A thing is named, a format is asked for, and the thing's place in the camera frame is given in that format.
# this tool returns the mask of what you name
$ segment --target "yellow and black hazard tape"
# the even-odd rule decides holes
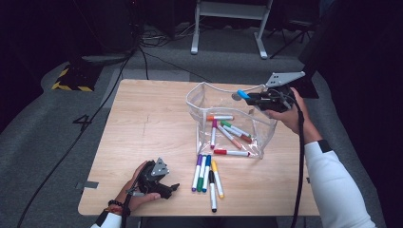
[[[65,66],[52,89],[94,91],[102,68],[98,66],[92,67],[94,68],[86,69],[86,77],[84,77],[83,72],[74,70],[71,65]]]

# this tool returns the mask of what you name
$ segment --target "wooden table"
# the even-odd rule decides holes
[[[297,194],[298,137],[278,123],[262,160],[214,156],[225,198],[212,213],[209,192],[192,193],[196,165],[196,122],[186,94],[197,84],[122,80],[79,204],[82,215],[99,215],[134,170],[159,157],[170,174],[161,183],[181,186],[170,199],[143,205],[135,216],[292,216]],[[250,85],[215,84],[236,91]],[[311,186],[304,179],[299,214],[318,216]]]

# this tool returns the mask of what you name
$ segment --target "transparent pouch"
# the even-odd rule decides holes
[[[265,85],[258,85],[239,89],[249,93],[262,92],[265,88]],[[197,154],[213,154],[214,150],[220,150],[236,155],[246,155],[248,158],[263,159],[264,148],[273,138],[277,121],[269,119],[259,110],[248,105],[240,98],[237,91],[200,83],[187,94],[186,103],[189,106],[190,115],[197,124]],[[208,119],[224,118],[224,116],[232,116],[233,120],[224,120],[224,122],[217,120],[217,125],[221,128],[226,125],[225,129],[233,137],[233,141],[216,128],[215,145],[212,148],[213,121]],[[240,129],[243,136],[231,133],[228,127]],[[249,135],[250,139],[245,139],[245,135]]]

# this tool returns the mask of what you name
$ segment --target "gray carpet floor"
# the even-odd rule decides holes
[[[191,36],[163,47],[143,47],[147,53],[147,68],[150,72],[165,71],[168,74],[179,71],[181,75],[187,75],[172,80],[247,85],[266,83],[272,72],[302,70],[303,64],[297,57],[307,40],[303,44],[293,43],[273,60],[261,60],[253,39],[252,32],[255,30],[207,30],[201,34],[197,55],[190,54]],[[288,39],[292,35],[293,32],[286,32]],[[281,33],[270,39],[263,38],[263,44],[269,54],[273,53],[283,45]],[[0,227],[17,226],[35,190],[80,134],[81,126],[72,122],[85,114],[92,116],[95,113],[110,91],[113,75],[120,67],[120,64],[105,66],[93,92],[52,90],[66,64],[57,66],[44,76],[44,93],[0,135]],[[134,74],[144,71],[144,57],[138,51],[127,63],[123,77],[136,77]],[[338,119],[326,82],[318,73],[313,82],[320,98],[307,100],[312,119],[355,179],[373,221],[378,227],[386,227],[376,189]],[[94,222],[95,216],[82,216],[77,211],[81,190],[76,189],[76,184],[86,181],[110,105],[101,109],[48,179],[28,209],[22,227],[89,227]],[[137,221],[137,218],[131,218],[129,227],[137,227]],[[289,227],[291,217],[278,218],[278,224],[279,227]],[[302,218],[298,220],[297,227],[303,227]],[[321,227],[320,218],[307,218],[306,227]]]

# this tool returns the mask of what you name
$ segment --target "person's left hand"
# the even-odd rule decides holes
[[[125,202],[125,198],[126,198],[126,190],[130,189],[131,186],[133,185],[134,180],[136,180],[137,176],[139,176],[140,172],[142,171],[143,167],[145,166],[145,164],[147,163],[147,161],[143,162],[134,172],[133,177],[125,184],[125,186],[122,188],[121,192],[119,193],[119,195],[116,197],[116,201],[119,201],[121,203]],[[159,193],[148,193],[145,194],[142,197],[131,197],[130,203],[128,204],[128,207],[130,209],[130,211],[134,211],[137,208],[139,208],[143,203],[146,202],[150,202],[153,200],[157,200],[161,197],[161,195]]]

